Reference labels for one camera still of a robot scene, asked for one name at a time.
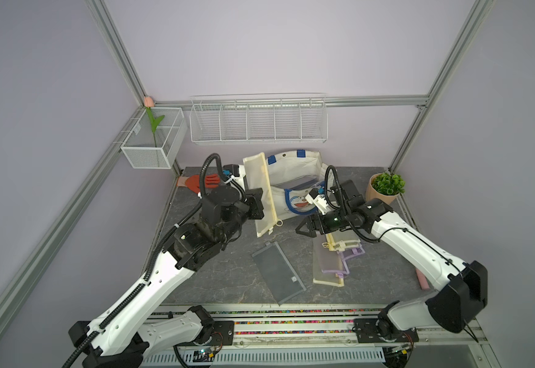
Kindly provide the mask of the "grey mesh pouch front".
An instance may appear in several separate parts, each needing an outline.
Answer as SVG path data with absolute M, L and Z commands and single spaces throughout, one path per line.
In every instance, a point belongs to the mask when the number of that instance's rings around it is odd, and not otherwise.
M 279 305 L 307 290 L 277 242 L 266 242 L 264 248 L 252 253 L 252 259 Z

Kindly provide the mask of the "blue mesh pouch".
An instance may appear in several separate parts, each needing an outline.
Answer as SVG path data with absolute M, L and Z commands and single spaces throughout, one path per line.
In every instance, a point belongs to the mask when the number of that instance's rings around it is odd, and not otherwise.
M 318 175 L 304 175 L 278 184 L 283 190 L 305 190 L 318 183 Z

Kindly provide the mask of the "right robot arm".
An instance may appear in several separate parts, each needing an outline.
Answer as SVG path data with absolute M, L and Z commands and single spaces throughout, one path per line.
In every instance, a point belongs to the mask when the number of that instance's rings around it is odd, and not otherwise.
M 468 331 L 469 323 L 488 305 L 488 270 L 480 262 L 465 262 L 443 250 L 381 199 L 365 199 L 353 181 L 339 181 L 335 167 L 326 168 L 324 188 L 310 191 L 307 201 L 316 211 L 298 225 L 298 235 L 316 238 L 349 231 L 364 242 L 385 243 L 433 287 L 426 297 L 395 301 L 379 312 L 376 329 L 382 340 L 433 326 L 459 334 Z

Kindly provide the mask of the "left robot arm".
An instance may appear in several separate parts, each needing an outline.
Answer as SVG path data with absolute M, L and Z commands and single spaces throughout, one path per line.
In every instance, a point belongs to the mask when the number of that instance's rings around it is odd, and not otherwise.
M 143 274 L 105 312 L 68 331 L 74 351 L 63 364 L 83 357 L 84 367 L 139 367 L 151 355 L 181 344 L 224 344 L 226 337 L 201 305 L 150 324 L 148 318 L 181 284 L 241 236 L 248 220 L 268 211 L 271 184 L 265 155 L 243 160 L 244 170 L 225 168 L 209 155 L 199 175 L 199 200 L 157 243 Z

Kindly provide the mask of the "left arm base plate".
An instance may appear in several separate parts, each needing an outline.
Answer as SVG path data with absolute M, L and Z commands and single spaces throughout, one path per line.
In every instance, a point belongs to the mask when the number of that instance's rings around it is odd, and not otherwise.
M 233 320 L 215 320 L 211 325 L 203 327 L 194 341 L 179 343 L 179 347 L 194 346 L 231 346 L 235 337 Z

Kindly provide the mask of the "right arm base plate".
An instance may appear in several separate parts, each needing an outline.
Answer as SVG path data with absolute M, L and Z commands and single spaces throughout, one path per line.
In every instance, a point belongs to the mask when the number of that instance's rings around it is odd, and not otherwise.
M 351 328 L 359 343 L 417 343 L 416 330 L 399 331 L 385 320 L 356 318 Z

